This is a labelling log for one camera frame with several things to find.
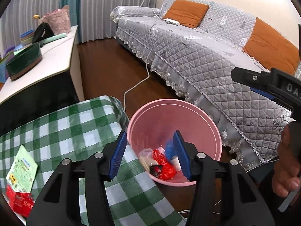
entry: red plastic bag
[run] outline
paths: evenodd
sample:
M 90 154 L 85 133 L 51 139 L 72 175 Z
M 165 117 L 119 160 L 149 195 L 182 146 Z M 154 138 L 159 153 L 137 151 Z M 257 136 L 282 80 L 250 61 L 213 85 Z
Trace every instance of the red plastic bag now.
M 159 150 L 153 150 L 153 159 L 158 162 L 159 165 L 162 165 L 161 173 L 157 176 L 161 180 L 168 180 L 173 178 L 177 171 L 175 168 L 167 161 L 166 157 L 160 153 Z
M 11 209 L 24 217 L 28 217 L 33 208 L 33 198 L 30 193 L 14 192 L 13 189 L 7 185 L 6 195 L 9 200 Z
M 159 165 L 168 164 L 168 160 L 166 159 L 165 155 L 163 155 L 159 150 L 153 150 L 153 159 L 158 162 Z

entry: sofa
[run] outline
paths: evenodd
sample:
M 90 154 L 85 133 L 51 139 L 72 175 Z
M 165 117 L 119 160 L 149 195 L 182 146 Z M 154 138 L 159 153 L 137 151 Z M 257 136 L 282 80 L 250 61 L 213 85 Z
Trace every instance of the sofa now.
M 144 62 L 152 49 L 150 70 L 212 118 L 223 145 L 245 170 L 274 159 L 290 111 L 230 77 L 236 66 L 268 72 L 242 50 L 256 17 L 214 1 L 189 0 L 209 5 L 198 27 L 167 24 L 162 17 L 174 1 L 165 0 L 161 9 L 116 7 L 110 17 L 117 38 Z M 300 72 L 299 64 L 295 77 Z

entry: power strip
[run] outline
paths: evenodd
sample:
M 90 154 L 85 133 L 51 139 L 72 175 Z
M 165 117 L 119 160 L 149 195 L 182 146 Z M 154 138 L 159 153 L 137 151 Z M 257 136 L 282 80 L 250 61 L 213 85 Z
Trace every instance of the power strip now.
M 172 25 L 180 25 L 180 23 L 173 19 L 165 19 L 166 23 L 172 24 Z

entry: finger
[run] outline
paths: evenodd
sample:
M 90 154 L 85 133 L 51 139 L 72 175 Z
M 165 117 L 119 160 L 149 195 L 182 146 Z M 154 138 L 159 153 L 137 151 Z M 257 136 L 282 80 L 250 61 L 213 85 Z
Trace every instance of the finger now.
M 276 195 L 278 195 L 279 197 L 287 197 L 288 196 L 288 191 L 286 188 L 284 188 L 284 186 L 279 183 L 276 178 L 275 178 L 275 175 L 273 176 L 273 179 L 272 179 L 272 188 L 273 188 L 273 191 Z
M 281 163 L 277 162 L 274 166 L 274 179 L 281 183 L 287 191 L 295 191 L 298 189 L 300 181 L 298 177 L 291 177 L 287 171 L 281 167 Z
M 288 147 L 290 144 L 290 130 L 286 125 L 281 133 L 281 140 L 284 146 Z
M 290 147 L 286 147 L 282 142 L 278 145 L 277 148 L 279 161 L 281 166 L 286 170 L 290 176 L 297 176 L 300 172 L 301 165 L 293 155 L 293 151 Z

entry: blue plastic bag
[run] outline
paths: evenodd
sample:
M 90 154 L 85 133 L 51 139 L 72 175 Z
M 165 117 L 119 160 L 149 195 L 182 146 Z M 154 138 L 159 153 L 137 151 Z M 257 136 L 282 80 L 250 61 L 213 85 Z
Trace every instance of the blue plastic bag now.
M 173 146 L 173 140 L 172 139 L 169 139 L 166 142 L 164 155 L 168 159 L 168 161 L 171 161 L 171 159 L 174 156 L 177 156 L 175 147 Z

